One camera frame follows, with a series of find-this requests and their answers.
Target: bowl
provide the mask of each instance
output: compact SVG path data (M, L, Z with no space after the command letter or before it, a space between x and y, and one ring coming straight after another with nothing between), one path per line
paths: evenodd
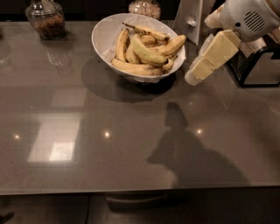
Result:
M154 18L133 13L115 14L105 17L103 20L98 22L92 31L91 39L93 47L99 57L121 77L137 83L157 83L163 78L166 78L170 74L176 72L182 66L184 60L186 59L186 50L184 45L178 52L178 57L174 61L172 70L169 73L159 76L142 76L135 75L133 73L125 73L124 71L112 66L111 60L115 57L115 43L117 36L121 30L125 28L123 23L131 25L147 25L157 31L169 34L171 39L178 36L177 33L166 24L163 24ZM132 36L134 32L130 28L129 30L129 35Z

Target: bunch of bananas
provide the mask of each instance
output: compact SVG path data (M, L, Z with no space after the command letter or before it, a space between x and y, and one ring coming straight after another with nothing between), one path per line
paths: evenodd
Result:
M115 57L111 63L125 73L159 76L172 70L177 53L186 42L185 35L175 38L144 25L123 23L115 42Z

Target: jar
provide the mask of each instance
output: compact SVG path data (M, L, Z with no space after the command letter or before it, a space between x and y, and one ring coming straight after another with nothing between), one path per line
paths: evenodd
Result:
M161 8L156 0L136 0L129 4L129 13L160 19Z
M65 19L61 6L53 0L31 0L25 10L31 26L42 39L59 39L65 34Z

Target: glossy countertop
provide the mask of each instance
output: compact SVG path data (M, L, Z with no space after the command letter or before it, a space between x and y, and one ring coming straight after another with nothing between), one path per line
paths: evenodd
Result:
M95 25L43 41L0 23L0 194L279 186L278 87L225 68L134 84L98 58Z

